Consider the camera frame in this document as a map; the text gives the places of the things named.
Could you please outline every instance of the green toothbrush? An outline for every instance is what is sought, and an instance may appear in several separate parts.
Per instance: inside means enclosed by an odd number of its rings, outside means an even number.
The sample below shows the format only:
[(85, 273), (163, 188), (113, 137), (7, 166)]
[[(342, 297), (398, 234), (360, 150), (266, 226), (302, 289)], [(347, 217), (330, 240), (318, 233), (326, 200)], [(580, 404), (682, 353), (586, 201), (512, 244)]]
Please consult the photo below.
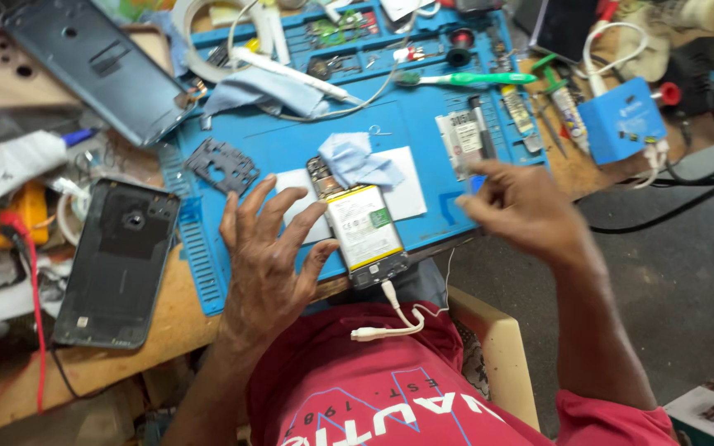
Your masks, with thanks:
[(521, 84), (535, 82), (538, 78), (525, 73), (493, 73), (489, 75), (454, 73), (452, 75), (445, 76), (422, 77), (420, 73), (400, 71), (393, 75), (393, 80), (398, 85), (415, 86), (422, 83), (438, 83), (447, 85), (469, 85), (477, 82)]

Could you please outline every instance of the left hand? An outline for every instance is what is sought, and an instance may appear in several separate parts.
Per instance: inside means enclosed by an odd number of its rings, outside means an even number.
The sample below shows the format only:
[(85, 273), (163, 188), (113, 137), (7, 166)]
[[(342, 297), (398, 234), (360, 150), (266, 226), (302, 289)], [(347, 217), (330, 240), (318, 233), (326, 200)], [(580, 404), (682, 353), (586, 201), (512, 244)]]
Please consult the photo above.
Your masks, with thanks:
[(235, 348), (268, 345), (302, 313), (316, 293), (318, 275), (337, 240), (322, 240), (305, 258), (297, 275), (294, 260), (312, 225), (327, 209), (312, 203), (297, 214), (278, 238), (283, 214), (307, 195), (303, 187), (289, 187), (258, 211), (274, 188), (273, 174), (258, 183), (241, 206), (228, 194), (219, 232), (230, 255), (230, 284), (220, 321), (219, 338)]

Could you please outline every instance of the right hand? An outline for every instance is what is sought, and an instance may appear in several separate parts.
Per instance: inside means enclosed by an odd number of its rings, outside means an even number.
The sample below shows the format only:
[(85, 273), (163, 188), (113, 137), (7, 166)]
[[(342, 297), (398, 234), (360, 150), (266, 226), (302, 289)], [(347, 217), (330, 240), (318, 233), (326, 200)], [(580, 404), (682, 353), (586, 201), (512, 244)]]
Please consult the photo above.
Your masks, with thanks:
[(551, 266), (598, 253), (580, 212), (544, 167), (488, 160), (471, 165), (471, 171), (486, 180), (476, 195), (462, 195), (456, 204), (487, 232)]

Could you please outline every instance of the man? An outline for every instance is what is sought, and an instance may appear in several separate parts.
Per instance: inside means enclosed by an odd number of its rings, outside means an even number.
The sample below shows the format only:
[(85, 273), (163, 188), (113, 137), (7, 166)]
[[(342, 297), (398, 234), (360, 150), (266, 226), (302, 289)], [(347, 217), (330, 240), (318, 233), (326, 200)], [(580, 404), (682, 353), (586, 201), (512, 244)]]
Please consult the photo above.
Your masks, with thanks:
[[(487, 233), (538, 257), (559, 303), (560, 444), (673, 444), (613, 302), (589, 229), (543, 168), (494, 161), (475, 196), (459, 197)], [(350, 340), (363, 326), (403, 328), (386, 303), (336, 306), (299, 317), (335, 240), (294, 259), (326, 204), (313, 203), (278, 238), (283, 213), (304, 190), (286, 189), (259, 214), (269, 176), (238, 206), (228, 197), (221, 234), (231, 283), (219, 336), (164, 437), (164, 444), (235, 444), (246, 392), (255, 446), (549, 444), (481, 400), (460, 375), (462, 343), (445, 312), (416, 334)], [(422, 303), (431, 310), (436, 306)], [(407, 318), (411, 306), (402, 305)]]

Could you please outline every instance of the yellow battery label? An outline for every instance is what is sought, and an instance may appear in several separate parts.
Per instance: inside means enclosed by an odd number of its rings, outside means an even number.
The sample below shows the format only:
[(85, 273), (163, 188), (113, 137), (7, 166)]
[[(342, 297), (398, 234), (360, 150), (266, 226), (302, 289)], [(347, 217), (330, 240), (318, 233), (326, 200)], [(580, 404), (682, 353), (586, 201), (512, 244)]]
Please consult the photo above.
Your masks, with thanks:
[(354, 190), (327, 203), (329, 223), (349, 270), (404, 250), (378, 187)]

